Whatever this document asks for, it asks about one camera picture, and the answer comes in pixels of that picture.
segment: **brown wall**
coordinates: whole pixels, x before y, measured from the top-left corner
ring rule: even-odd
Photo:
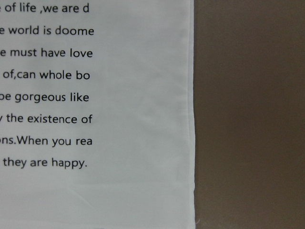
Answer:
[[[195,17],[197,228],[305,228],[305,1]]]

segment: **brown background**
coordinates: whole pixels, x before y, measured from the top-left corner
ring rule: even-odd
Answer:
[[[305,1],[196,0],[198,229],[305,228]]]

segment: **brown surface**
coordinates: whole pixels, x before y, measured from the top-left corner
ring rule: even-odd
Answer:
[[[305,228],[305,1],[195,1],[198,229]]]

